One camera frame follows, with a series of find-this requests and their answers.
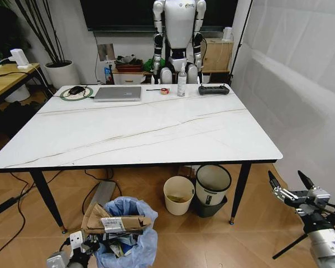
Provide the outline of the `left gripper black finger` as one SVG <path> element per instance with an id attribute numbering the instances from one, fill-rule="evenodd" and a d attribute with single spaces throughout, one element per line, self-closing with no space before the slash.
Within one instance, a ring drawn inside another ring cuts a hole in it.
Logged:
<path id="1" fill-rule="evenodd" d="M 98 251 L 100 248 L 99 236 L 97 234 L 90 234 L 83 242 L 83 249 L 86 251 Z"/>

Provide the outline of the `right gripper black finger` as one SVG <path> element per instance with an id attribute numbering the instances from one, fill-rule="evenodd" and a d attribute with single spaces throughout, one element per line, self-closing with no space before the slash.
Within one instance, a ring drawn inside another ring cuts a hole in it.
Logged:
<path id="1" fill-rule="evenodd" d="M 300 170 L 298 170 L 298 175 L 306 187 L 306 190 L 304 191 L 305 196 L 316 196 L 317 186 L 312 182 L 312 180 Z"/>
<path id="2" fill-rule="evenodd" d="M 280 199 L 281 201 L 285 200 L 294 200 L 294 196 L 291 192 L 283 188 L 277 178 L 274 176 L 274 174 L 269 170 L 268 171 L 268 176 L 269 176 L 269 183 L 272 187 L 273 194 Z"/>

